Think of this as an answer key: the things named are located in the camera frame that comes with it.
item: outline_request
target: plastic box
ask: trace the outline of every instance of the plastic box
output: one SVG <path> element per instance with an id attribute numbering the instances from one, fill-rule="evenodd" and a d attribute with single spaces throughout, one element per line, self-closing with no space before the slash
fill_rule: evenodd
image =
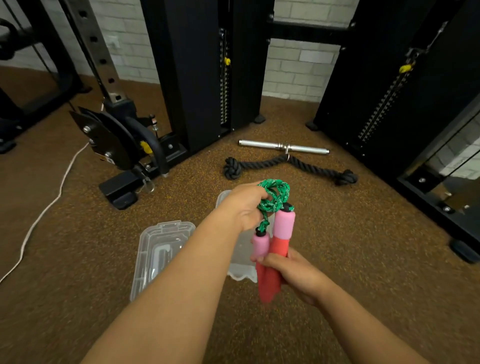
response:
<path id="1" fill-rule="evenodd" d="M 228 196 L 231 190 L 223 191 L 218 195 L 215 208 Z M 275 214 L 268 218 L 270 225 L 267 227 L 267 232 L 272 236 L 272 226 L 275 221 Z M 250 261 L 250 256 L 253 252 L 253 245 L 251 243 L 252 236 L 255 233 L 255 229 L 244 231 L 240 234 L 235 249 L 233 250 L 232 259 L 230 260 L 230 266 L 228 268 L 228 275 L 234 280 L 242 280 L 244 278 L 250 279 L 252 282 L 257 283 L 257 271 L 255 269 L 255 263 Z"/>
<path id="2" fill-rule="evenodd" d="M 142 232 L 130 301 L 170 263 L 194 230 L 191 222 L 177 220 L 161 222 Z"/>

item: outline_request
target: green rope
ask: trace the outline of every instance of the green rope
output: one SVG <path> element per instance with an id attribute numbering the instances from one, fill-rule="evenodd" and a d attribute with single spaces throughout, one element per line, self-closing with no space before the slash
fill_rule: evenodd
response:
<path id="1" fill-rule="evenodd" d="M 290 196 L 290 186 L 282 180 L 271 179 L 261 181 L 258 185 L 262 186 L 272 197 L 272 200 L 262 200 L 258 205 L 258 209 L 264 216 L 264 220 L 260 223 L 258 231 L 264 232 L 267 226 L 270 225 L 267 212 L 273 213 L 283 208 L 283 203 L 287 202 L 288 197 Z"/>

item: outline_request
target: gym floor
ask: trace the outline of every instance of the gym floor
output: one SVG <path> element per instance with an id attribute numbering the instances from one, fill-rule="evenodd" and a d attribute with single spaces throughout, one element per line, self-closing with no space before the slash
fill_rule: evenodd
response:
<path id="1" fill-rule="evenodd" d="M 41 93 L 47 73 L 0 69 L 16 100 Z M 85 82 L 94 84 L 92 78 Z M 169 124 L 159 85 L 124 82 L 140 116 Z M 13 85 L 24 85 L 15 88 Z M 98 89 L 72 103 L 98 110 Z M 262 125 L 221 139 L 155 180 L 125 211 L 114 210 L 98 184 L 118 173 L 88 148 L 75 162 L 63 197 L 43 217 L 18 268 L 0 285 L 0 362 L 77 363 L 129 303 L 141 232 L 162 221 L 198 225 L 218 194 L 240 183 L 279 178 L 291 186 L 297 221 L 292 246 L 356 297 L 427 359 L 475 363 L 480 357 L 480 269 L 458 259 L 448 235 L 355 158 L 304 123 L 313 103 L 264 97 Z M 86 138 L 64 105 L 22 134 L 0 156 L 0 276 L 18 259 L 24 236 L 58 193 L 61 178 Z M 264 160 L 278 152 L 238 147 L 238 139 L 321 146 L 329 156 L 302 160 L 359 175 L 353 186 L 291 165 L 221 174 L 224 159 Z M 179 343 L 179 350 L 188 343 Z M 286 288 L 269 306 L 250 281 L 226 278 L 205 363 L 347 363 L 326 321 Z"/>

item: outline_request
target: white power cord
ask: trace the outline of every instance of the white power cord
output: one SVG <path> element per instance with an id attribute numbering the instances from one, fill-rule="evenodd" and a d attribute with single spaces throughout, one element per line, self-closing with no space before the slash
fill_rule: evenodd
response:
<path id="1" fill-rule="evenodd" d="M 85 144 L 85 146 L 84 146 L 82 149 L 80 149 L 78 152 L 76 152 L 75 155 L 73 156 L 73 158 L 72 158 L 72 160 L 70 161 L 70 164 L 68 165 L 68 168 L 67 168 L 67 170 L 65 171 L 65 174 L 63 175 L 63 178 L 62 178 L 62 180 L 61 180 L 61 183 L 60 183 L 60 191 L 59 191 L 58 196 L 57 196 L 52 202 L 50 202 L 50 204 L 45 208 L 45 210 L 43 210 L 42 213 L 36 218 L 35 222 L 32 224 L 32 226 L 30 227 L 30 229 L 28 229 L 27 235 L 25 236 L 24 242 L 22 243 L 22 247 L 21 247 L 21 249 L 20 249 L 20 259 L 18 260 L 17 264 L 15 264 L 15 265 L 13 266 L 13 268 L 10 269 L 10 270 L 8 271 L 8 273 L 5 274 L 5 275 L 2 277 L 2 279 L 0 279 L 0 283 L 2 283 L 3 280 L 4 280 L 5 278 L 7 278 L 8 275 L 9 275 L 10 273 L 12 273 L 15 268 L 18 267 L 18 265 L 20 264 L 20 262 L 21 262 L 22 259 L 24 258 L 25 246 L 27 245 L 27 242 L 28 242 L 28 239 L 30 238 L 30 235 L 32 235 L 33 229 L 34 229 L 35 226 L 38 224 L 38 222 L 40 221 L 40 219 L 42 219 L 43 215 L 45 215 L 45 213 L 48 211 L 48 209 L 51 208 L 52 205 L 53 205 L 54 203 L 56 203 L 56 202 L 60 199 L 60 197 L 61 197 L 61 191 L 62 191 L 62 188 L 63 188 L 63 184 L 65 183 L 65 179 L 67 178 L 68 173 L 69 173 L 70 170 L 72 169 L 73 163 L 75 162 L 75 160 L 77 159 L 77 156 L 81 153 L 81 151 L 84 150 L 85 148 L 87 148 L 88 145 L 89 145 L 89 143 Z"/>

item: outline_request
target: jump rope handle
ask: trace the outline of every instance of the jump rope handle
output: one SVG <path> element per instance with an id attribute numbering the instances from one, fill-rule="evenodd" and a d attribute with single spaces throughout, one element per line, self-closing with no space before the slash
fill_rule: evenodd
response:
<path id="1" fill-rule="evenodd" d="M 291 205 L 284 203 L 283 208 L 275 214 L 273 225 L 273 237 L 270 240 L 266 232 L 257 233 L 252 238 L 253 255 L 265 256 L 268 253 L 275 253 L 287 256 L 288 245 L 295 223 L 295 212 L 290 211 Z M 281 290 L 282 276 L 276 269 L 256 264 L 258 278 L 258 293 L 263 303 L 270 303 L 275 295 Z"/>

